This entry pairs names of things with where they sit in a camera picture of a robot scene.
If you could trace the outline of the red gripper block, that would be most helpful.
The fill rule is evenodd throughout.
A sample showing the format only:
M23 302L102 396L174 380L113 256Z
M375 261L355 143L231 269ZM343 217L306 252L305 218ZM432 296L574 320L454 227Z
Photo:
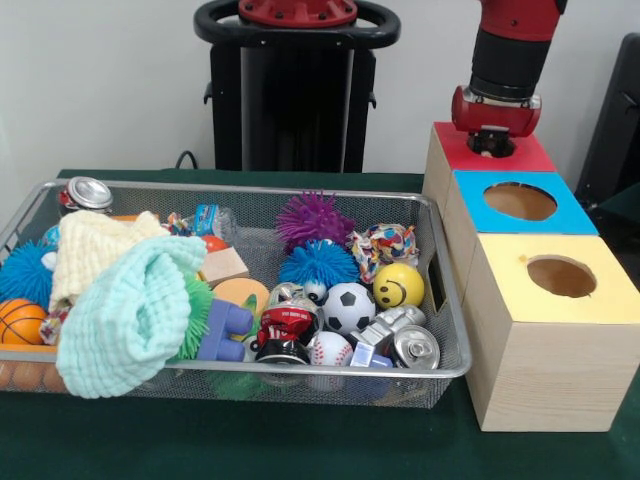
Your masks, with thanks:
M486 150L483 131L500 131L499 156L509 157L516 148L512 137L527 137L541 115L541 97L503 101L477 95L468 86L458 86L451 105L452 122L458 131L469 133L469 149L475 154Z

